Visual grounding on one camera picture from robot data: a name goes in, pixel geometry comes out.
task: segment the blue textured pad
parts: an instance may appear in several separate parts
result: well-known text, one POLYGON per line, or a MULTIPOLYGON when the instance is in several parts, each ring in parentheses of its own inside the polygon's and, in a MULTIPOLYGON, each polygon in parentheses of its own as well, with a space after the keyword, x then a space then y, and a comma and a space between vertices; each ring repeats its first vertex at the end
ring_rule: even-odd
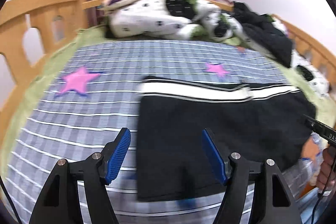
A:
POLYGON ((116 179, 130 144, 131 132, 127 129, 108 161, 108 170, 105 176, 107 184, 116 179))
POLYGON ((219 180, 220 183, 225 184, 227 181, 225 163, 205 129, 202 131, 202 146, 216 179, 219 180))

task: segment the striped bed sheet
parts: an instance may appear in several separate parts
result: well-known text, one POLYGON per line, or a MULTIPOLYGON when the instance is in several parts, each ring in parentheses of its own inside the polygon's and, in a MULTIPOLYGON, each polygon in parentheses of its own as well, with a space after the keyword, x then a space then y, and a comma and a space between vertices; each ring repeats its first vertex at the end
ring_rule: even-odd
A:
MULTIPOLYGON (((83 160, 114 140, 122 127, 132 141, 116 180, 106 187, 120 223, 212 223, 224 193, 179 201, 137 201, 135 138, 138 83, 147 75, 199 83, 285 83, 276 65, 260 53, 202 41, 141 40, 106 42, 78 49, 50 84, 11 151, 6 188, 24 223, 28 223, 41 188, 60 158, 83 160), (206 72, 206 63, 222 64, 227 74, 206 72), (85 66, 100 76, 87 85, 87 96, 58 96, 62 77, 85 66)), ((284 173, 294 196, 309 179, 303 160, 284 173)), ((91 223, 84 184, 79 182, 83 220, 91 223)), ((253 185, 247 192, 241 223, 247 223, 253 185)))

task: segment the cable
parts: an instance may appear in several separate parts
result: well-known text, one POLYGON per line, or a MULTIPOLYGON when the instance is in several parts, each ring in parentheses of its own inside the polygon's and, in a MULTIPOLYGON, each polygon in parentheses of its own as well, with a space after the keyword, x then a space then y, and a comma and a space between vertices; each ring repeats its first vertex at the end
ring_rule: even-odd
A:
POLYGON ((334 171, 334 169, 335 169, 335 165, 336 165, 336 155, 335 155, 335 157, 334 157, 334 162, 333 162, 333 165, 332 165, 332 167, 331 167, 331 172, 330 172, 330 174, 329 174, 329 176, 328 176, 328 178, 327 178, 327 182, 326 182, 326 184, 325 184, 325 186, 324 186, 324 188, 323 188, 323 191, 322 191, 321 195, 319 196, 319 199, 317 200, 317 202, 316 202, 316 204, 315 204, 315 206, 314 206, 314 208, 313 208, 313 212, 312 212, 312 215, 311 215, 311 224, 314 224, 315 210, 316 210, 317 206, 319 205, 321 199, 323 198, 323 194, 324 194, 324 192, 326 191, 326 188, 327 188, 327 185, 328 185, 328 182, 329 182, 331 173, 332 173, 332 172, 334 171))
POLYGON ((1 185, 1 188, 2 188, 3 192, 5 193, 6 198, 7 198, 8 201, 9 201, 10 206, 12 207, 12 210, 13 210, 13 212, 14 212, 14 214, 15 214, 15 217, 16 217, 16 219, 17 219, 17 222, 18 222, 19 224, 22 224, 21 219, 20 219, 20 217, 19 217, 19 214, 17 213, 17 211, 16 211, 16 209, 15 209, 14 203, 13 203, 11 197, 9 196, 8 192, 7 192, 7 189, 6 189, 6 187, 5 187, 5 185, 4 185, 3 181, 2 181, 1 176, 0 176, 0 185, 1 185))

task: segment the wooden headboard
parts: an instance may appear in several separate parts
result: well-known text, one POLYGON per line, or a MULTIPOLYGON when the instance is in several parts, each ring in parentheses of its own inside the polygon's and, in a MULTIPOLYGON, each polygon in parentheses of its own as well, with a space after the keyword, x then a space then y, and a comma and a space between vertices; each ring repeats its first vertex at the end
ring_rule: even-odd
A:
MULTIPOLYGON (((102 0, 10 0, 0 10, 0 54, 4 55, 15 87, 6 99, 0 111, 0 146, 11 117, 19 106, 25 90, 37 77, 45 61, 56 50, 69 43, 79 28, 86 28, 88 20, 86 9, 98 6, 102 0), (30 65, 22 46, 22 38, 27 30, 25 15, 30 14, 31 26, 41 33, 45 54, 34 65, 30 65), (55 16, 64 20, 64 38, 56 41, 51 24, 55 16)), ((231 6, 209 0, 223 10, 232 10, 231 6)), ((296 48, 302 55, 311 52, 312 63, 316 68, 325 70, 332 85, 336 83, 336 57, 317 40, 282 20, 288 28, 290 37, 296 42, 296 48)))

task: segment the metal screw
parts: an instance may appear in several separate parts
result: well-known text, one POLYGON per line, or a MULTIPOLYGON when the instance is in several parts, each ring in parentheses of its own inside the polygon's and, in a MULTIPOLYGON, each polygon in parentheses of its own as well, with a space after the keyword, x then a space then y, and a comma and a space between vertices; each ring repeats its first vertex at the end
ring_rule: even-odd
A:
POLYGON ((64 165, 66 162, 67 162, 66 159, 60 159, 60 160, 58 160, 57 164, 58 164, 59 166, 62 166, 62 165, 64 165))
POLYGON ((234 158, 235 160, 238 160, 238 159, 240 159, 240 154, 237 153, 237 152, 233 152, 233 153, 231 154, 231 157, 234 158))
POLYGON ((273 165, 275 164, 274 160, 272 160, 272 159, 268 159, 268 160, 266 161, 266 163, 267 163, 268 165, 270 165, 270 166, 273 166, 273 165))
POLYGON ((101 157, 101 154, 100 154, 99 152, 96 152, 96 153, 93 153, 93 154, 92 154, 92 158, 93 158, 94 160, 98 160, 98 159, 100 159, 100 157, 101 157))

